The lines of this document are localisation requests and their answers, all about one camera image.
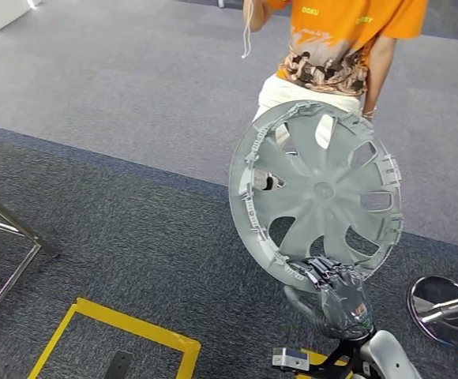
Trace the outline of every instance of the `yellow tape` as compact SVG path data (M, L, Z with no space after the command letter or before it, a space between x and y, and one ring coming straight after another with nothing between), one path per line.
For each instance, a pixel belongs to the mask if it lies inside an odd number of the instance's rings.
M48 341L47 346L45 348L45 350L43 350L43 352L39 355L39 358L38 358L38 361L34 365L33 371L29 374L29 379L36 379L36 377L38 376L39 371L41 371L43 365L47 361L50 353L54 350L54 347L55 347L58 341L61 338L62 332L64 332L64 330L67 326L67 324L71 321L71 317L73 317L73 315L75 314L76 311L76 305L73 304L67 310L67 312L66 312L66 315L64 316L62 321L61 321L61 324L59 324L58 327L54 332L52 338L51 338L50 341Z
M310 364L312 364L312 365L320 365L322 362L325 361L326 358L327 358L326 355L315 353L314 351L310 351L310 350L307 350L307 349L301 349L301 351L303 353L308 354L310 357ZM345 366L345 365L346 365L346 362L338 361L335 363L335 365L336 366ZM346 377L346 379L350 379L351 377L352 377L352 373L349 373L348 376ZM308 377L308 376L303 375L303 374L299 374L299 375L296 375L295 379L310 379L310 377Z
M128 316L116 310L110 310L105 306L95 304L95 302L90 302L83 298L77 298L76 303L70 307L67 313L66 313L66 316L62 319L61 324L59 324L57 330L53 334L52 338L38 359L34 368L33 368L29 375L30 379L36 378L75 312L93 318L96 321L101 321L104 324L111 325L114 328L125 330L126 332L135 334L136 336L181 351L183 352L183 356L180 363L180 367L177 372L176 379L190 379L192 377L194 368L197 360L197 355L201 348L201 344L196 340L181 336L168 329L160 328L160 326L150 324L146 321L139 320L135 317Z

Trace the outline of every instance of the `metal bracket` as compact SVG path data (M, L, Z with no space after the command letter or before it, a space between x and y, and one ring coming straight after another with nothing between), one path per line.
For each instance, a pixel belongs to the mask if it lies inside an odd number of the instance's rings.
M0 223L0 231L5 231L14 235L19 235L29 239L33 243L33 248L20 264L18 267L0 290L0 302L6 296L13 286L15 285L17 280L31 262L38 251L42 249L47 253L55 257L57 256L55 250L43 241L37 233L34 232L32 228L27 226L26 223L19 220L5 206L0 204L0 218L5 221L5 223Z

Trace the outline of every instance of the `orange t-shirt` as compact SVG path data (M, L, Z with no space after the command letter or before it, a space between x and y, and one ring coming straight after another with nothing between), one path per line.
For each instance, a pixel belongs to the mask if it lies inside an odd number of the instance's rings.
M317 92L360 96L376 36L419 36L427 0L264 0L291 4L289 53L277 75Z

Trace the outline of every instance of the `hubcap center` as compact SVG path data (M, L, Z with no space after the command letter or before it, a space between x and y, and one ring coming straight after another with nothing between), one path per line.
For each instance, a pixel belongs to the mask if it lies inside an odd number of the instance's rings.
M326 200L335 196L335 191L332 189L332 187L331 187L330 184L326 182L317 183L315 184L315 186L313 187L313 190L317 196Z

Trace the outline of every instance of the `white pants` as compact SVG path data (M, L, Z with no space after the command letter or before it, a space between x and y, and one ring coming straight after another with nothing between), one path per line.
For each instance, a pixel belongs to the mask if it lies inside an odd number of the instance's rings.
M357 97L315 92L272 75L258 94L258 109L254 120L270 108L294 100L317 100L347 112L360 113L360 101Z
M314 92L272 75L264 82L261 93L258 94L258 109L253 119L255 120L270 108L295 100L317 100L331 104L346 112L360 114L360 101L357 97ZM322 141L326 141L326 144L329 144L332 130L332 125L323 126L321 120L315 137L320 146L323 144ZM278 144L283 144L288 137L289 133L285 126L280 126L275 132L275 139ZM271 173L255 170L254 173L254 187L260 190L266 188L268 177L270 175Z

